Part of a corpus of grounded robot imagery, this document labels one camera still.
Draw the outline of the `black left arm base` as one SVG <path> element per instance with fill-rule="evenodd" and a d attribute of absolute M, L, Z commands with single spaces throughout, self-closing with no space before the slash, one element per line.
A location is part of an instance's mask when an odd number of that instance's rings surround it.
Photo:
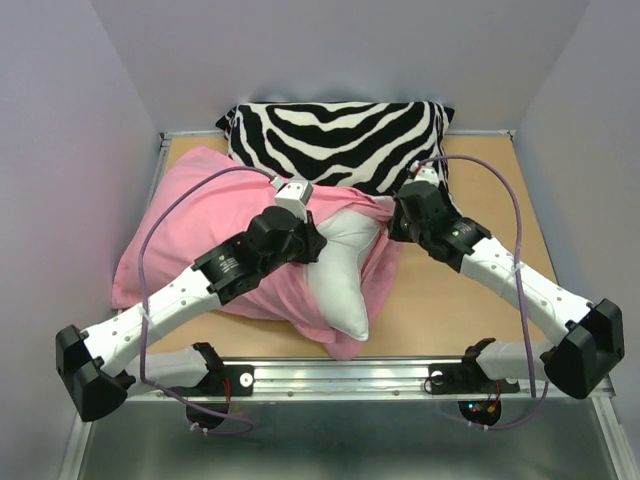
<path fill-rule="evenodd" d="M 193 430 L 204 434 L 231 435 L 234 431 L 219 430 L 224 420 L 235 420 L 242 424 L 238 433 L 250 431 L 253 423 L 245 417 L 231 414 L 233 397 L 250 397 L 253 395 L 255 369 L 253 365 L 227 365 L 208 343 L 195 343 L 189 349 L 195 354 L 197 366 L 204 369 L 193 386 L 176 387 L 183 397 L 220 397 L 221 400 L 209 403 L 189 403 L 186 406 L 186 418 Z"/>

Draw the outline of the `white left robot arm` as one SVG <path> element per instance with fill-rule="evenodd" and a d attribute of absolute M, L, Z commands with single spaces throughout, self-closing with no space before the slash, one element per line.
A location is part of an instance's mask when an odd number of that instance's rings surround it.
<path fill-rule="evenodd" d="M 148 390 L 216 396 L 237 385 L 213 347 L 150 358 L 148 346 L 191 319 L 256 289 L 287 263 L 318 261 L 327 240 L 311 216 L 270 206 L 246 230 L 201 255 L 168 285 L 109 320 L 55 336 L 56 370 L 80 418 L 101 419 Z"/>

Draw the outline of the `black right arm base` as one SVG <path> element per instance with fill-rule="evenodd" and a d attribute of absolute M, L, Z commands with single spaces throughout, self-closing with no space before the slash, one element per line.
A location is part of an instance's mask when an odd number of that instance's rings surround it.
<path fill-rule="evenodd" d="M 491 380 L 477 360 L 495 338 L 485 338 L 468 347 L 458 363 L 436 362 L 429 365 L 429 373 L 422 382 L 422 391 L 431 395 L 472 395 L 471 400 L 459 400 L 462 417 L 471 426 L 496 429 L 502 414 L 502 395 L 520 392 L 518 381 Z"/>

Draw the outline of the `white pillow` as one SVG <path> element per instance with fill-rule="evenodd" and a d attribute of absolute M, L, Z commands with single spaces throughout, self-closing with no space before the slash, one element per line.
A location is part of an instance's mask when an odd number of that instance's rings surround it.
<path fill-rule="evenodd" d="M 319 311 L 333 329 L 356 341 L 369 337 L 361 292 L 362 269 L 380 233 L 378 222 L 341 209 L 318 226 L 327 240 L 318 261 L 306 267 L 306 281 Z"/>

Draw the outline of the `pink floral satin pillowcase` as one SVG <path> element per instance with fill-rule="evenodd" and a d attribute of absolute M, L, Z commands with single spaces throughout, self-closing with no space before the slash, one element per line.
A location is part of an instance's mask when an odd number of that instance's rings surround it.
<path fill-rule="evenodd" d="M 220 152 L 198 147 L 180 160 L 202 170 L 200 179 L 185 191 L 155 223 L 176 214 L 181 231 L 190 240 L 191 261 L 245 230 L 251 219 L 274 203 L 268 179 L 249 171 L 230 172 L 233 161 Z M 370 196 L 354 188 L 315 186 L 308 203 L 317 226 L 341 209 L 350 209 L 379 224 L 378 240 L 362 269 L 361 292 L 369 320 L 369 334 L 391 293 L 401 247 L 391 241 L 386 224 L 393 213 L 388 197 Z M 259 287 L 233 300 L 223 312 L 257 320 L 286 321 L 302 336 L 322 344 L 338 360 L 358 356 L 365 342 L 330 327 L 319 311 L 306 281 L 306 267 L 288 263 L 262 280 Z"/>

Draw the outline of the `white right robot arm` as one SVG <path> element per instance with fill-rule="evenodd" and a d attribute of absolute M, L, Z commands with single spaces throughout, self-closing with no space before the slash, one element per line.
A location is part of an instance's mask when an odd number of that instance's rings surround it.
<path fill-rule="evenodd" d="M 482 390 L 494 380 L 534 377 L 584 399 L 624 357 L 621 309 L 593 303 L 547 279 L 513 255 L 474 220 L 462 216 L 442 187 L 427 181 L 402 186 L 394 196 L 389 236 L 415 243 L 435 261 L 487 287 L 545 335 L 526 346 L 483 339 L 467 349 L 463 384 Z"/>

